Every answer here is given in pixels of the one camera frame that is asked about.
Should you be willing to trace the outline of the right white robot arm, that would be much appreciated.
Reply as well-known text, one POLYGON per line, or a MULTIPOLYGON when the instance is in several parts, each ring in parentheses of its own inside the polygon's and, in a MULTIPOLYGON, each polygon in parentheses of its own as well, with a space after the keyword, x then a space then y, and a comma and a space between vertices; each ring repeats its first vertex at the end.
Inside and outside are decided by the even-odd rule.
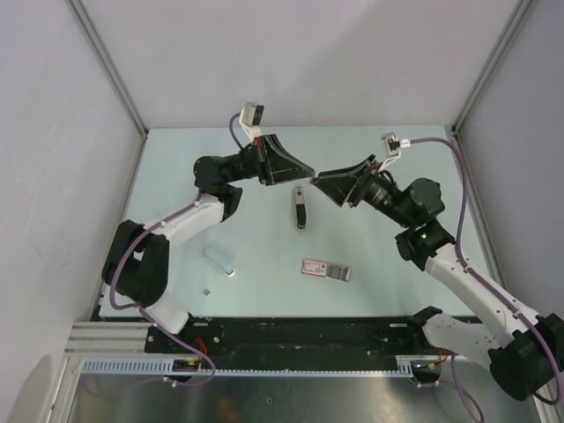
POLYGON ((477 271, 459 242, 437 220, 443 212, 438 182, 419 178, 401 190, 373 156, 359 165, 321 172, 312 184, 339 206, 362 202, 404 228, 400 256, 444 284, 480 320, 458 323, 438 308, 412 317, 406 342, 416 353, 444 347, 490 374, 512 398, 536 396, 563 370, 563 320, 543 316, 477 271))

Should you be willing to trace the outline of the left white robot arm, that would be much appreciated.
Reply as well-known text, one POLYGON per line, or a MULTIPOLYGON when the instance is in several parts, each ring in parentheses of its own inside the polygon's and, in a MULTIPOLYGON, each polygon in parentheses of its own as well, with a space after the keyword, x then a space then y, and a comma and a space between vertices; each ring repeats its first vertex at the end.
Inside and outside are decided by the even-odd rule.
POLYGON ((123 221, 101 272, 110 289, 111 306, 122 309, 115 300, 117 294, 130 298, 129 308, 138 309, 147 320, 162 327, 165 343, 179 353, 193 346, 195 332, 186 325, 189 311, 168 286, 173 249, 236 212, 242 197, 237 182, 257 179, 264 186, 272 186, 311 178, 315 170, 290 154, 276 135, 262 135, 235 154, 197 159, 193 173, 195 200, 153 222, 123 221))

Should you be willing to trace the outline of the red white staples box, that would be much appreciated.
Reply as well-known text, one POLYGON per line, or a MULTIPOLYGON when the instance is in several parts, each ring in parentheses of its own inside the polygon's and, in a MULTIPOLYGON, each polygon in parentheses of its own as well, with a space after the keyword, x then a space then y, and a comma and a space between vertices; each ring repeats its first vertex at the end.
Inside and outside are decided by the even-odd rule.
POLYGON ((302 262, 301 273, 321 278, 332 278, 344 282, 349 282, 352 276, 350 267, 315 260, 304 260, 302 262))

